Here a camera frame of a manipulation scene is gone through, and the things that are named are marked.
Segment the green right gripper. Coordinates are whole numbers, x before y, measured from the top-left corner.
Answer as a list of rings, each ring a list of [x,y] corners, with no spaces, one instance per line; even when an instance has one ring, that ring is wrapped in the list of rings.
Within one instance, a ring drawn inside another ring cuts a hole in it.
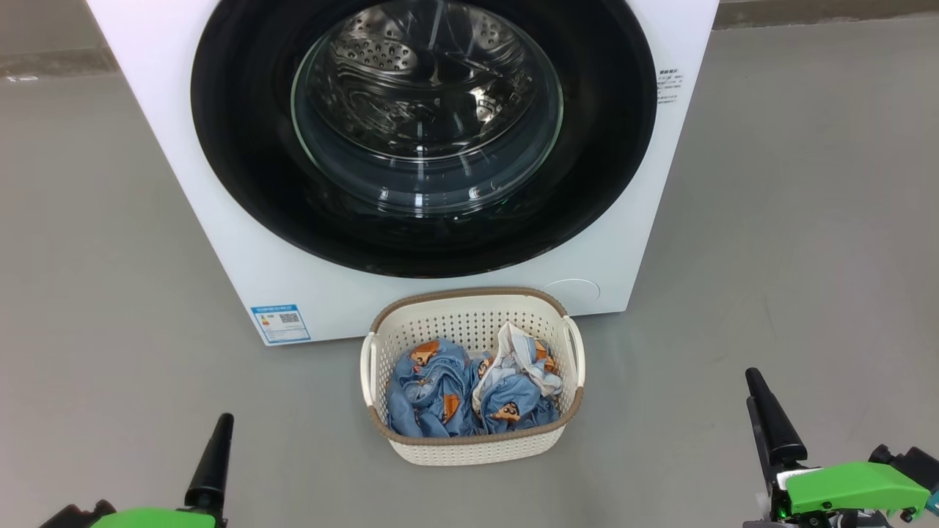
[[[928,510],[932,492],[893,466],[858,461],[797,470],[808,459],[807,447],[761,371],[749,367],[745,380],[762,474],[777,479],[765,514],[745,527],[834,527],[845,512],[868,510],[899,513],[910,522]]]

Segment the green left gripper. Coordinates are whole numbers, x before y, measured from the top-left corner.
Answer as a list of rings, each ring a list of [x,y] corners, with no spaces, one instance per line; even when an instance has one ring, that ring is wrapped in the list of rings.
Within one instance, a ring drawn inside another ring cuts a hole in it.
[[[184,496],[188,509],[125,509],[100,517],[91,527],[218,527],[226,498],[233,425],[230,412],[218,418]]]

